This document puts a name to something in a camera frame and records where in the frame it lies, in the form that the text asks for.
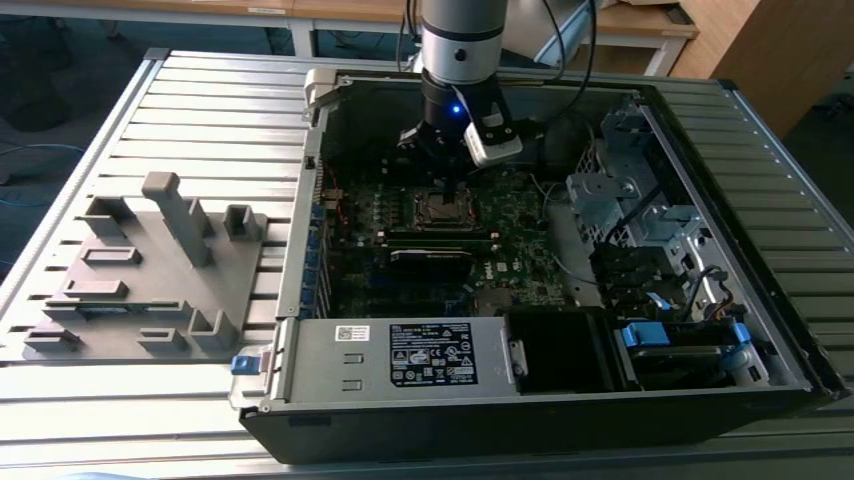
power supply label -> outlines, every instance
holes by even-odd
[[[399,324],[388,331],[391,383],[396,387],[478,383],[470,323]]]

motherboard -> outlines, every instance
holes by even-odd
[[[530,172],[483,170],[448,192],[383,159],[325,170],[332,317],[494,316],[567,302]]]

wooden cabinet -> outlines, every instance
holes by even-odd
[[[700,34],[674,77],[735,82],[784,136],[854,58],[851,0],[680,0]]]

metal grooved surface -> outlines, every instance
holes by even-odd
[[[247,343],[269,339],[307,128],[301,86],[305,72],[317,64],[393,69],[391,64],[376,62],[341,64],[340,60],[172,52],[156,75],[143,75],[145,95],[129,96],[124,114],[104,127],[112,130],[107,130],[108,138],[100,139],[103,145],[93,142],[96,152],[103,153],[72,197],[71,214],[53,229],[44,253],[32,251],[31,258],[18,262],[10,280],[16,274],[24,278],[20,288],[6,282],[0,290],[0,299],[14,293],[0,331],[25,331],[40,318],[43,296],[59,288],[63,269],[88,235],[87,226],[68,220],[84,197],[137,192],[144,174],[159,169],[184,178],[181,194],[199,196],[208,212],[221,211],[228,203],[249,203],[273,222],[243,337]],[[153,62],[155,70],[157,67],[160,63]],[[152,70],[152,64],[143,70]],[[636,81],[620,76],[599,79]],[[819,214],[820,199],[811,196],[796,169],[731,92],[707,81],[658,79],[655,84],[838,369],[846,378],[854,377],[854,258],[846,251],[848,240]],[[129,203],[136,209],[153,208],[139,196]],[[148,478],[328,477],[355,471],[400,477],[412,471],[407,464],[309,469],[279,465],[237,423],[225,399],[229,385],[225,365],[0,369],[0,468],[32,467],[4,470],[0,477],[33,479],[92,471]],[[506,473],[514,467],[578,471],[603,465],[687,462],[694,466],[655,467],[651,475],[719,478],[722,471],[732,473],[726,469],[743,468],[739,465],[746,460],[764,465],[762,462],[786,458],[794,463],[775,474],[791,478],[786,473],[810,465],[811,471],[839,465],[844,461],[840,455],[852,450],[854,398],[848,398],[818,414],[759,422],[699,446],[436,461],[419,463],[417,469],[432,467],[440,476],[451,469],[454,474]],[[818,460],[826,462],[818,466],[810,463]]]

white sticker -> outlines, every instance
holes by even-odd
[[[249,13],[265,13],[268,15],[284,15],[284,10],[280,8],[247,8]]]
[[[680,32],[679,30],[664,30],[662,32],[664,37],[692,37],[694,32]]]
[[[337,325],[335,327],[336,342],[367,342],[371,339],[371,327],[367,325]]]

